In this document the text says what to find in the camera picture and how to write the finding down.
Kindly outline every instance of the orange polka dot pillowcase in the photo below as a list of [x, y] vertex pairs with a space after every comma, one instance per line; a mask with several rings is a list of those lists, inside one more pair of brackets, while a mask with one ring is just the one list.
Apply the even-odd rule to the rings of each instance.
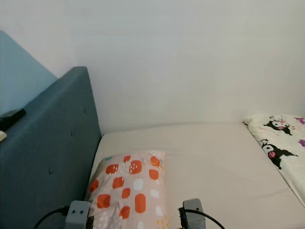
[[104, 158], [89, 188], [94, 229], [168, 228], [165, 152]]

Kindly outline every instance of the purple star print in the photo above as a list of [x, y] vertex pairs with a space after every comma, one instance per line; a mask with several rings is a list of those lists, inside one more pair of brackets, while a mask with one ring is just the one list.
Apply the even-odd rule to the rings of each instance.
[[302, 139], [301, 139], [301, 140], [299, 141], [299, 143], [300, 143], [303, 147], [305, 147], [305, 140], [302, 140]]
[[295, 118], [296, 120], [298, 120], [301, 124], [305, 124], [304, 118]]

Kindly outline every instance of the white wall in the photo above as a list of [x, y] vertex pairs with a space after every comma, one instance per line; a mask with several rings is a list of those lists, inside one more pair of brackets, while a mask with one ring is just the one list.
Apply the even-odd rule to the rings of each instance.
[[103, 132], [305, 114], [304, 0], [65, 0]]
[[61, 2], [0, 0], [0, 30], [57, 77], [76, 65]]

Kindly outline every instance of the upholstered headboard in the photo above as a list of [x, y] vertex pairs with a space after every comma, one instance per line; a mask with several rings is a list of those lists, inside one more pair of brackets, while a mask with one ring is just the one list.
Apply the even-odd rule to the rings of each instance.
[[[75, 67], [26, 107], [0, 145], [0, 228], [30, 229], [81, 200], [101, 133], [86, 67]], [[41, 228], [64, 226], [51, 216]]]

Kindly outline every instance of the mattress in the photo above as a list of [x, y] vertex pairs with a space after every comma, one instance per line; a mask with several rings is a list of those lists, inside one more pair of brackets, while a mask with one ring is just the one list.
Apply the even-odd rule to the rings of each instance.
[[[243, 124], [172, 125], [106, 134], [91, 174], [105, 156], [162, 150], [171, 228], [191, 198], [226, 229], [305, 229], [305, 208]], [[218, 226], [207, 220], [208, 229]]]

